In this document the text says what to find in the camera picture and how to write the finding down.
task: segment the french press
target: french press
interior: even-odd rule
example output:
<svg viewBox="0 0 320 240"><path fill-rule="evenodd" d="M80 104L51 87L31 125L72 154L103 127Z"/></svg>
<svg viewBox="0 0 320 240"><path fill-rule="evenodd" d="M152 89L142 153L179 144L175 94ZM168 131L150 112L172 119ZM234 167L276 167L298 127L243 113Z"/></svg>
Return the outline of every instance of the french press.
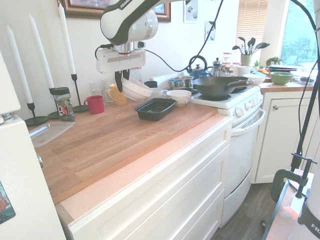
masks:
<svg viewBox="0 0 320 240"><path fill-rule="evenodd" d="M219 58L216 58L216 61L213 62L211 75L213 77L220 77L222 74L222 61L219 61Z"/></svg>

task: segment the white bowl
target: white bowl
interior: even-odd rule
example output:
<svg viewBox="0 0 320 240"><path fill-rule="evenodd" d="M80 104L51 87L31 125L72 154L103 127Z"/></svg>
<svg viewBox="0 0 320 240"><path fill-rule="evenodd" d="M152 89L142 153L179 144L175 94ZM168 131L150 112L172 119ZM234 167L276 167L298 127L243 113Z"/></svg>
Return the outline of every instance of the white bowl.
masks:
<svg viewBox="0 0 320 240"><path fill-rule="evenodd" d="M244 74L243 75L245 78L248 78L249 81L254 81L253 83L251 83L250 85L259 85L259 84L262 84L266 77L265 76L261 76L261 75L257 75L257 74Z"/></svg>
<svg viewBox="0 0 320 240"><path fill-rule="evenodd" d="M188 103L191 98L191 94L191 91L188 90L171 90L166 93L166 98L176 100L176 104L174 106L182 107Z"/></svg>
<svg viewBox="0 0 320 240"><path fill-rule="evenodd" d="M127 98L136 102L149 98L152 94L152 89L142 82L139 82L133 78L129 80L122 78L122 92Z"/></svg>

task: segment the black candle holder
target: black candle holder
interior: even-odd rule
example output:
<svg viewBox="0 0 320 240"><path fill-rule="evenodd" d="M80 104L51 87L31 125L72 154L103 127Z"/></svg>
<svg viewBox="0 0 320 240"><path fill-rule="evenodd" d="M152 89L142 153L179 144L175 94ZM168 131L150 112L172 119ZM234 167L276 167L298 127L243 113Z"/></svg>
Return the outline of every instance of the black candle holder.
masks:
<svg viewBox="0 0 320 240"><path fill-rule="evenodd" d="M40 125L43 124L44 122L48 121L47 116L36 116L35 114L35 104L32 103L27 103L28 109L32 112L33 117L25 120L25 124L27 126L34 126L34 125Z"/></svg>
<svg viewBox="0 0 320 240"><path fill-rule="evenodd" d="M77 74L71 74L71 78L74 81L74 85L75 85L75 90L76 90L76 95L78 97L78 102L79 102L79 106L74 106L73 107L73 111L75 113L81 113L81 112L85 112L88 111L88 109L86 109L85 106L81 105L81 101L80 101L80 96L79 96L79 91L78 91L78 86L77 86Z"/></svg>
<svg viewBox="0 0 320 240"><path fill-rule="evenodd" d="M50 119L58 119L58 118L60 118L60 116L59 116L58 106L57 106L57 103L56 103L56 100L55 100L55 96L54 96L53 90L54 90L54 88L49 88L49 91L53 96L53 100L54 100L54 105L55 105L56 111L50 113L48 115L48 118L50 118Z"/></svg>

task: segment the blue kettle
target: blue kettle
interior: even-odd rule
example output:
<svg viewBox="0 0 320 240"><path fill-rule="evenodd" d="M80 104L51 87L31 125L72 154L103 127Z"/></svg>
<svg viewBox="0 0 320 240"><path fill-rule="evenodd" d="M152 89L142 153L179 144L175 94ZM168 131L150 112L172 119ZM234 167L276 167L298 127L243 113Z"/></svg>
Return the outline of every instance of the blue kettle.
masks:
<svg viewBox="0 0 320 240"><path fill-rule="evenodd" d="M195 69L192 69L191 64L196 60L196 59L201 59L204 62L204 69L202 69L199 64L196 65ZM189 66L187 72L190 74L190 76L193 76L194 79L198 79L201 74L209 74L207 71L208 64L206 59L203 56L196 55L193 56L190 61L189 61Z"/></svg>

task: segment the refrigerator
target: refrigerator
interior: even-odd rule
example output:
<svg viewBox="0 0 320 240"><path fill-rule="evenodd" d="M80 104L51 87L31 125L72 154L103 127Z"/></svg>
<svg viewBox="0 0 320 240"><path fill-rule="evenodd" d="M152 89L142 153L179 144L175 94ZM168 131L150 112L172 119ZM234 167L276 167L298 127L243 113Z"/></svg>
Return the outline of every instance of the refrigerator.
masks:
<svg viewBox="0 0 320 240"><path fill-rule="evenodd" d="M0 239L65 240L0 52Z"/></svg>

